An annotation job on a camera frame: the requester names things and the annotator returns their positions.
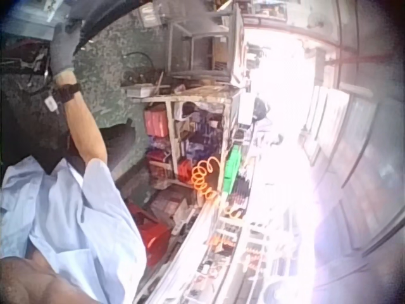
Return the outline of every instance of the cable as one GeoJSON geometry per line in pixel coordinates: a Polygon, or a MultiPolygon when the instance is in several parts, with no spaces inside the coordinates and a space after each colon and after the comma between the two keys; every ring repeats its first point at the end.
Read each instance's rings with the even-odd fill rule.
{"type": "Polygon", "coordinates": [[[210,164],[212,160],[215,161],[220,167],[220,161],[216,157],[211,156],[207,160],[199,161],[197,166],[195,166],[191,171],[191,182],[193,183],[194,189],[207,200],[211,200],[218,196],[218,193],[212,187],[209,187],[205,180],[208,173],[212,173],[214,171],[214,167],[212,164],[210,164]]]}
{"type": "Polygon", "coordinates": [[[155,70],[154,64],[153,64],[153,61],[152,61],[151,57],[149,57],[149,55],[146,54],[146,53],[139,52],[139,51],[135,51],[135,52],[130,52],[130,53],[128,53],[128,54],[125,54],[125,55],[123,55],[123,57],[126,58],[126,57],[128,57],[128,56],[136,55],[136,54],[143,55],[144,57],[146,57],[146,59],[147,59],[147,60],[149,61],[149,63],[151,64],[152,69],[155,70]]]}

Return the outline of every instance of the gray glove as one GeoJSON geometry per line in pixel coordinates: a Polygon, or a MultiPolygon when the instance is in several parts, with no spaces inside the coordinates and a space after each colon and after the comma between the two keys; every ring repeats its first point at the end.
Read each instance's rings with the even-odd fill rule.
{"type": "Polygon", "coordinates": [[[74,25],[58,23],[55,26],[51,41],[51,70],[53,76],[65,71],[73,71],[73,53],[80,40],[80,27],[82,23],[74,25]]]}

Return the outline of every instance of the metal rack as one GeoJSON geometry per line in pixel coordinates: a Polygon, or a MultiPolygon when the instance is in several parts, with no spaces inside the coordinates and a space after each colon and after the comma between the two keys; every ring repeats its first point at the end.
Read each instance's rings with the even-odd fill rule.
{"type": "MultiPolygon", "coordinates": [[[[239,6],[232,4],[225,10],[210,11],[205,13],[173,18],[168,22],[168,57],[166,61],[166,71],[169,75],[183,79],[212,79],[236,87],[243,87],[246,43],[244,42],[244,26],[239,6]],[[212,20],[221,18],[221,24],[212,25],[209,29],[201,31],[194,23],[196,20],[212,20]],[[185,70],[173,71],[173,31],[181,31],[186,40],[190,41],[189,67],[185,70]],[[224,50],[225,66],[215,68],[215,59],[211,69],[194,69],[194,44],[196,39],[207,37],[220,37],[226,39],[227,46],[224,50]]],[[[213,57],[215,57],[215,47],[213,46],[213,57]]]]}

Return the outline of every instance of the orange coiled hose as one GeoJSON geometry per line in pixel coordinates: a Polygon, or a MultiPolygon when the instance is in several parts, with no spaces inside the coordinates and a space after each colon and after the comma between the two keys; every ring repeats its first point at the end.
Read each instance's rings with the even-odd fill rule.
{"type": "Polygon", "coordinates": [[[209,187],[206,182],[206,176],[214,171],[214,167],[211,164],[212,161],[216,162],[220,167],[220,161],[216,157],[211,156],[207,160],[200,160],[191,171],[191,182],[194,189],[207,200],[211,200],[218,195],[218,193],[212,187],[209,187]]]}

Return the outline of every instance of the black wristwatch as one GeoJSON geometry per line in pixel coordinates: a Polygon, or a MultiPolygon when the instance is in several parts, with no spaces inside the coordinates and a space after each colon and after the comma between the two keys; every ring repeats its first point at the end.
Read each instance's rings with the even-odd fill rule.
{"type": "Polygon", "coordinates": [[[65,84],[52,91],[53,98],[57,103],[67,103],[72,100],[75,93],[82,90],[82,86],[79,83],[65,84]]]}

